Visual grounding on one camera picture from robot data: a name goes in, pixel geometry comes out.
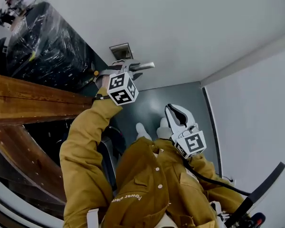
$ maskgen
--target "plastic-wrapped black object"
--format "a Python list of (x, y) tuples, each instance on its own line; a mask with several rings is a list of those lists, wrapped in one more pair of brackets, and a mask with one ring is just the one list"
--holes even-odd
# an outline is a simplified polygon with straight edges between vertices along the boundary
[(72, 90), (91, 65), (92, 49), (47, 2), (35, 5), (13, 30), (8, 76)]

